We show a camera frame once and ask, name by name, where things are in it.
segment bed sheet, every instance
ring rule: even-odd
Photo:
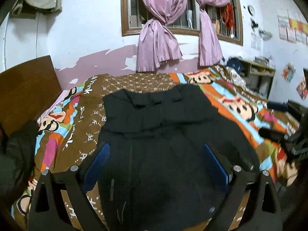
[[[258,129],[265,126],[292,133],[298,128],[298,123],[281,112],[270,114],[266,109],[266,100],[234,85],[225,67],[216,65],[186,74],[138,73],[121,77],[104,74],[93,76],[71,89],[65,100],[42,119],[45,124],[41,124],[37,138],[33,179],[29,180],[29,187],[14,204],[17,222],[27,228],[27,214],[41,171],[46,168],[51,172],[66,171],[74,164],[79,165],[96,149],[98,134],[107,120],[102,102],[104,96],[120,89],[137,93],[166,91],[179,83],[199,86],[219,113],[241,128],[258,154],[260,169],[267,169],[274,182],[283,178],[286,183],[291,183],[297,171],[285,164],[286,155],[279,145],[262,139]],[[63,191],[62,194],[73,226],[81,229],[67,193]],[[87,193],[87,197],[107,226],[97,185]]]

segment brown headboard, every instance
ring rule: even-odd
[[[24,62],[0,73],[0,123],[7,135],[37,119],[62,89],[50,56]]]

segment silver screw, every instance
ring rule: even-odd
[[[269,176],[269,172],[267,170],[263,170],[262,172],[265,176]]]
[[[239,172],[239,171],[242,170],[242,168],[241,168],[240,166],[238,166],[238,165],[235,165],[235,166],[233,167],[233,169],[234,169],[236,172]]]
[[[71,170],[72,172],[75,172],[75,171],[78,170],[78,166],[77,166],[77,165],[73,165],[73,166],[70,167],[70,170]]]
[[[44,175],[44,176],[47,175],[48,171],[49,171],[48,169],[44,169],[43,172],[42,172],[42,175]]]

